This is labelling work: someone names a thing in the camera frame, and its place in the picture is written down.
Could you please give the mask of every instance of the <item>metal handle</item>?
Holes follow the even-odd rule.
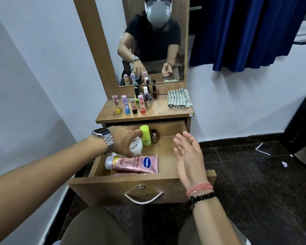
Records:
[[[132,197],[130,197],[128,194],[124,193],[124,196],[129,199],[131,202],[135,203],[135,204],[138,204],[138,205],[146,205],[146,204],[149,204],[149,203],[152,203],[154,200],[156,200],[158,197],[160,197],[162,194],[164,194],[164,192],[160,192],[157,196],[155,196],[154,198],[152,198],[151,200],[149,201],[146,201],[146,202],[139,202],[137,200],[134,200]]]

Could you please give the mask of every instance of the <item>open drawer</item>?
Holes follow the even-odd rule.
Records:
[[[173,152],[173,138],[186,131],[185,122],[166,121],[146,123],[156,129],[159,142],[143,147],[142,155],[159,156],[159,173],[114,175],[115,171],[105,169],[106,156],[95,159],[88,177],[73,178],[68,185],[89,205],[128,205],[131,203],[177,203],[186,202],[186,190],[178,177],[178,161]],[[213,185],[214,170],[206,171]]]

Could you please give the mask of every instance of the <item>wristwatch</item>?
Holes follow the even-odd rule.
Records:
[[[96,129],[92,131],[92,135],[104,138],[105,142],[108,145],[108,151],[105,153],[105,155],[108,155],[113,151],[114,143],[112,140],[111,132],[108,129],[106,128]]]
[[[134,57],[134,61],[137,61],[137,60],[139,60],[139,57],[138,57],[138,56],[135,56],[135,57]]]

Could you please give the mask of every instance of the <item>paper scrap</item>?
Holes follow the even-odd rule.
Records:
[[[264,152],[264,151],[260,151],[260,150],[259,150],[259,148],[262,146],[262,144],[263,144],[263,143],[261,143],[259,146],[257,146],[257,147],[255,148],[255,150],[258,151],[258,152],[262,152],[262,153],[267,154],[267,155],[270,156],[269,153],[266,153],[266,152]]]

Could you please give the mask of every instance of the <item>hand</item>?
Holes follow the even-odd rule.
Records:
[[[114,142],[113,152],[132,158],[134,153],[129,146],[136,137],[142,138],[143,132],[134,126],[110,126],[108,129]]]
[[[169,63],[165,63],[163,65],[163,68],[162,68],[162,76],[165,78],[165,79],[169,79],[170,78],[170,74],[172,73],[172,68],[171,68],[171,65]]]
[[[144,71],[146,71],[146,69],[145,69],[141,60],[134,61],[133,65],[134,65],[134,71],[135,71],[135,76],[136,77],[137,77],[137,75],[143,75]]]
[[[174,148],[178,159],[178,174],[187,191],[200,183],[208,182],[204,167],[204,158],[198,141],[188,132],[176,134]]]

